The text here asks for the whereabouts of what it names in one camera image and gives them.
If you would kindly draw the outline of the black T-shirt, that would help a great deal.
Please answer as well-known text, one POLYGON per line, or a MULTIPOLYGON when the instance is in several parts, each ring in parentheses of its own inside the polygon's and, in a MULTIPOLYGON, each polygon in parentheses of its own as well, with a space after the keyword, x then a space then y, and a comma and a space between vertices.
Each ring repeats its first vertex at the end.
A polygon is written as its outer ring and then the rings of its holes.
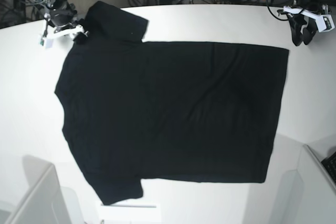
POLYGON ((289 51, 217 42, 143 42, 148 21, 98 1, 65 58, 62 132, 105 205, 142 179, 263 183, 289 51))

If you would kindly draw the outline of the black keyboard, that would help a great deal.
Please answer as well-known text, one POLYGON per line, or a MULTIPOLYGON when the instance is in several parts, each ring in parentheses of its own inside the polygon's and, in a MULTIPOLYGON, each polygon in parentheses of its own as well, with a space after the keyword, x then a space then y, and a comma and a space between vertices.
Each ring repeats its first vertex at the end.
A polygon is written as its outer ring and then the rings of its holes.
POLYGON ((336 153, 332 154, 330 157, 325 158, 321 163, 332 180, 336 182, 336 153))

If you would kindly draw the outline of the grey partition panel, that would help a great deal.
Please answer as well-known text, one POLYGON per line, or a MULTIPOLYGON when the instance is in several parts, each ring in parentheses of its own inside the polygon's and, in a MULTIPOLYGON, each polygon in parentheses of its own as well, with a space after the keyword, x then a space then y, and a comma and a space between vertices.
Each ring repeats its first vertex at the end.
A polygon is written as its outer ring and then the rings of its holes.
POLYGON ((1 223, 84 223, 74 190, 53 163, 26 155, 1 158, 1 223))

